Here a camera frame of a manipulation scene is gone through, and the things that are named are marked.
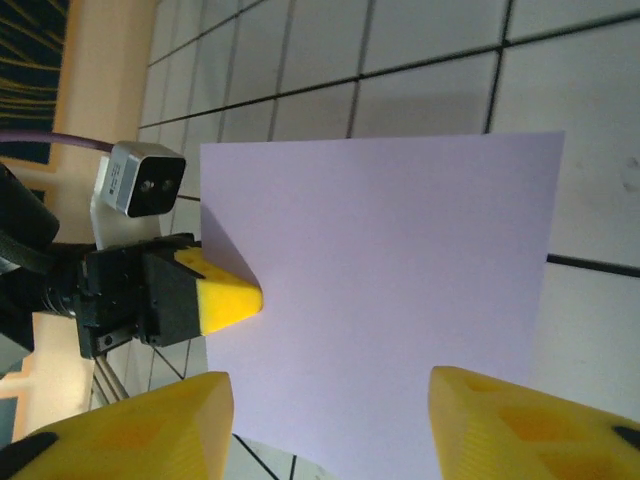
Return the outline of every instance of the white camera housing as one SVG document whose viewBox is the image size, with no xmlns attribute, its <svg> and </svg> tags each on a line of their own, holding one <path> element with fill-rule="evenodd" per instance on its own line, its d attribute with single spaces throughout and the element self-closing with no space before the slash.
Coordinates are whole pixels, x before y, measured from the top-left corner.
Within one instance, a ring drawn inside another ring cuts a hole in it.
<svg viewBox="0 0 640 480">
<path fill-rule="evenodd" d="M 173 208 L 185 158 L 155 143 L 118 142 L 111 151 L 102 200 L 128 217 L 162 215 Z"/>
</svg>

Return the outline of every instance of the purple cable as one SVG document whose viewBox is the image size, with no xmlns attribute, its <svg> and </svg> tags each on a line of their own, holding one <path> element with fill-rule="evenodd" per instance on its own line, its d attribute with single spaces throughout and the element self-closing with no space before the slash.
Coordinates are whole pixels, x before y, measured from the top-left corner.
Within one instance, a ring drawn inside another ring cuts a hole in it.
<svg viewBox="0 0 640 480">
<path fill-rule="evenodd" d="M 62 143 L 109 153 L 113 149 L 112 143 L 76 135 L 67 135 L 66 133 L 41 132 L 38 130 L 0 130 L 0 143 L 6 142 Z"/>
</svg>

